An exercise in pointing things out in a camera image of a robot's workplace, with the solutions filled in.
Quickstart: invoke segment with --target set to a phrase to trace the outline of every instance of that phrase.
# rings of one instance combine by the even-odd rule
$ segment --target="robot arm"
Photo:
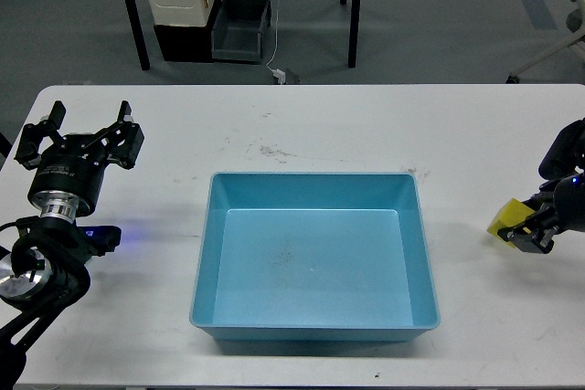
[[[120,244],[114,226],[78,227],[76,218],[93,213],[109,163],[131,169],[142,146],[140,125],[123,101],[117,121],[95,134],[61,136],[65,107],[55,102],[48,117],[24,127],[16,160],[37,169],[28,200],[40,216],[17,219],[12,251],[0,247],[0,299],[21,313],[0,329],[0,389],[12,388],[22,374],[26,352],[68,306],[90,288],[85,263]],[[53,142],[42,154],[45,138]],[[18,342],[13,339],[30,323]]]
[[[539,192],[504,206],[488,228],[522,251],[549,253],[553,237],[566,230],[585,232],[585,120],[557,136],[538,167],[547,181]]]

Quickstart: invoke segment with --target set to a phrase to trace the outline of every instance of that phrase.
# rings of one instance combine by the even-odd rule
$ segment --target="floor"
[[[263,63],[278,27],[271,66],[292,70],[302,84],[504,83],[509,70],[569,33],[565,19],[576,7],[570,0],[362,0],[357,67],[348,69],[349,5],[271,1]],[[148,1],[136,2],[148,71],[140,69],[123,0],[0,0],[0,132],[8,140],[51,85],[272,84],[264,64],[165,62]],[[520,78],[582,83],[585,65],[564,49]]]

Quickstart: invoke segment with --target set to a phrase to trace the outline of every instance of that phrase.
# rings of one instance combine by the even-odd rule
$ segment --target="white cable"
[[[272,73],[276,73],[275,69],[271,69],[270,64],[272,63],[272,61],[274,60],[274,57],[276,56],[276,49],[278,49],[278,13],[280,12],[280,10],[281,10],[281,0],[278,0],[276,3],[276,20],[274,23],[274,52],[272,52],[272,58],[270,59],[270,61],[268,63],[266,63],[266,67]]]

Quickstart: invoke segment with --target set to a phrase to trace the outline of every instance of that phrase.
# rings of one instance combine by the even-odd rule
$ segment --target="cable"
[[[272,74],[276,73],[275,69],[271,69],[271,63],[276,56],[276,49],[278,49],[278,13],[281,10],[281,0],[278,0],[276,3],[276,20],[274,23],[274,52],[272,52],[272,57],[268,63],[266,63],[266,67]]]
[[[10,228],[10,227],[16,227],[16,222],[6,223],[6,224],[0,226],[0,232],[2,232],[3,230],[6,230],[7,228]]]

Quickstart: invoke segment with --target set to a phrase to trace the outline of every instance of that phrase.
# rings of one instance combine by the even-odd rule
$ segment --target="black cable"
[[[6,230],[7,228],[10,228],[10,227],[16,227],[16,222],[6,223],[6,224],[0,226],[0,232],[2,232],[3,230]]]

